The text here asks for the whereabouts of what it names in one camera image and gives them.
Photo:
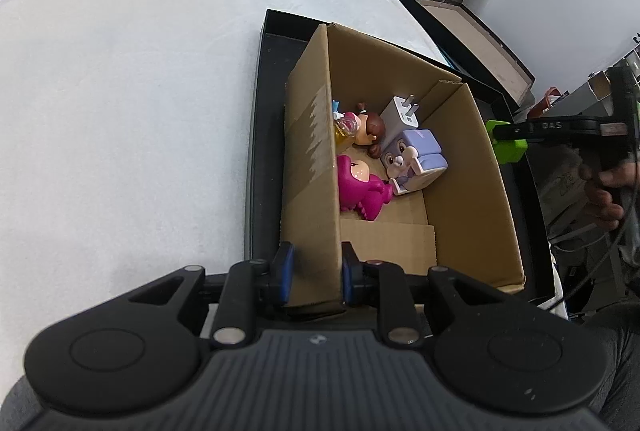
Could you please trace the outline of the person's right hand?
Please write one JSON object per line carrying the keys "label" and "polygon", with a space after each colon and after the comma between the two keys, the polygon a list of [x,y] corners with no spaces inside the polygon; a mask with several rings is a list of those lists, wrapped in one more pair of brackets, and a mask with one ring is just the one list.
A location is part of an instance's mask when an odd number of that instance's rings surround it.
{"label": "person's right hand", "polygon": [[614,169],[600,171],[582,164],[579,175],[585,181],[587,198],[582,214],[602,231],[614,231],[624,218],[625,208],[613,199],[612,190],[636,186],[639,182],[639,165],[625,162]]}

